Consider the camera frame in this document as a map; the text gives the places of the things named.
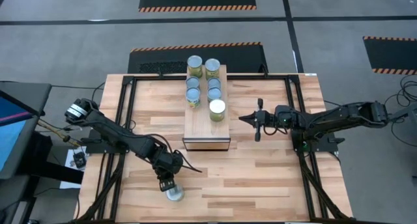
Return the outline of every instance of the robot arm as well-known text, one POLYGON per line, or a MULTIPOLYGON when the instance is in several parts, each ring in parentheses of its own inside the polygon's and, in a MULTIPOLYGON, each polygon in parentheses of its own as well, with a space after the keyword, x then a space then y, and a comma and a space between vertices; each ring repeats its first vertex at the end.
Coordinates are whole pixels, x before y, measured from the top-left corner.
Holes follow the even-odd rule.
POLYGON ((90 126, 113 147, 131 150, 138 158, 149 162, 160 181, 161 191, 175 187, 174 174, 183 164, 182 154, 171 151, 166 144, 150 135, 135 135, 106 118, 91 100, 77 99, 65 113, 66 121, 76 126, 90 126))
POLYGON ((292 107, 278 105, 275 113, 262 110, 263 100, 258 99, 258 111, 239 117, 256 128, 255 140, 261 138, 261 128, 299 130, 304 140, 315 140, 327 133, 365 126, 382 128, 389 123, 385 106, 378 102, 360 102, 341 105, 320 113, 301 113, 292 107))

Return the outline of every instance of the computer screen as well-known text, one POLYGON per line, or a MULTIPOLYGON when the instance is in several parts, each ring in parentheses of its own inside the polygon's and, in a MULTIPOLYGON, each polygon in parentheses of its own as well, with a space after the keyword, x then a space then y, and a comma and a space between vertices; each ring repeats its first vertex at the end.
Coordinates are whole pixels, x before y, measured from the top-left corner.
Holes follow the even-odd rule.
POLYGON ((27 120, 33 114, 18 104, 11 102, 4 92, 0 91, 0 126, 27 120))

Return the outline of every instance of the black floor mat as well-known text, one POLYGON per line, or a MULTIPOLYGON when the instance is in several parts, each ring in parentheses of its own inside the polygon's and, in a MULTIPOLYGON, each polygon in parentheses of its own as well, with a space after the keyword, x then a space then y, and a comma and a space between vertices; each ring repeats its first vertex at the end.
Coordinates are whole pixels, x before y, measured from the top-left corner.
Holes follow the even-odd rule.
POLYGON ((140 0, 140 12, 255 10, 255 0, 140 0))
POLYGON ((186 73, 187 59, 199 55, 205 62, 215 58, 227 65, 227 72, 268 72, 260 42, 137 48, 130 52, 129 74, 186 73))
POLYGON ((379 74, 416 74, 417 39, 364 37, 372 71, 379 74))

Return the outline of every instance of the wooden platform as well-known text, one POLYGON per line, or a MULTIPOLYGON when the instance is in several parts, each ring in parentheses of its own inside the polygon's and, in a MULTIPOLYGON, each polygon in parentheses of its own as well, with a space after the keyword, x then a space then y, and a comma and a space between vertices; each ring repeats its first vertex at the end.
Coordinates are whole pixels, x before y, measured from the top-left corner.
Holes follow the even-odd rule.
MULTIPOLYGON (((300 80, 307 110, 323 111, 317 76, 300 75, 300 80)), ((121 81, 122 75, 109 75, 104 89, 100 110, 111 119, 117 111, 121 81)), ((262 135, 261 142, 256 143, 255 130, 238 120, 254 111, 257 98, 263 98, 267 111, 273 111, 278 104, 288 104, 284 82, 228 81, 232 141, 227 152, 185 150, 181 141, 185 88, 183 81, 138 82, 132 117, 137 123, 134 132, 164 135, 173 149, 181 150, 202 173, 182 169, 175 176, 175 182, 185 187, 186 194, 181 202, 174 203, 159 191, 149 164, 129 153, 116 222, 307 221, 300 167, 289 136, 262 135)), ((94 201, 101 157, 91 156, 87 162, 79 195, 81 213, 94 201)), ((317 157, 323 188, 342 212, 351 215, 338 161, 325 152, 317 153, 317 157)), ((112 192, 108 197, 105 217, 109 215, 112 192)), ((315 192, 313 197, 319 216, 315 192)))
POLYGON ((224 120, 210 120, 209 101, 207 100, 207 80, 205 67, 200 78, 200 106, 193 109, 185 103, 184 146, 187 150, 228 150, 230 145, 229 111, 227 104, 227 68, 221 65, 219 79, 222 83, 222 100, 226 103, 224 120))

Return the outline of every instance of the tin can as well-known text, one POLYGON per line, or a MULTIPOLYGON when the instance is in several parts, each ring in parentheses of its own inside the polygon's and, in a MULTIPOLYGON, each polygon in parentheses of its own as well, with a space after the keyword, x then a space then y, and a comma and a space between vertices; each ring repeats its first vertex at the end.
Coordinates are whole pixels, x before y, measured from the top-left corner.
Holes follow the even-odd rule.
POLYGON ((203 60, 198 55, 192 55, 187 60, 190 76, 201 78, 203 76, 203 60))
POLYGON ((220 61, 216 59, 208 59, 205 63, 206 66, 206 79, 212 77, 219 77, 220 75, 220 61))
POLYGON ((186 99, 190 107, 200 106, 200 90, 195 87, 187 89, 186 99))
POLYGON ((220 79, 216 78, 216 77, 212 77, 207 81, 207 88, 213 88, 213 87, 217 87, 220 90, 222 89, 222 82, 220 81, 220 79))
POLYGON ((210 103, 213 100, 221 99, 222 98, 222 91, 220 88, 213 87, 207 91, 207 100, 210 103))
POLYGON ((210 119, 214 122, 221 122, 224 119, 226 104, 223 100, 213 100, 210 103, 210 119))
POLYGON ((185 81, 185 84, 187 85, 187 89, 190 88, 197 88, 200 89, 200 80, 198 80, 197 77, 189 77, 185 81))

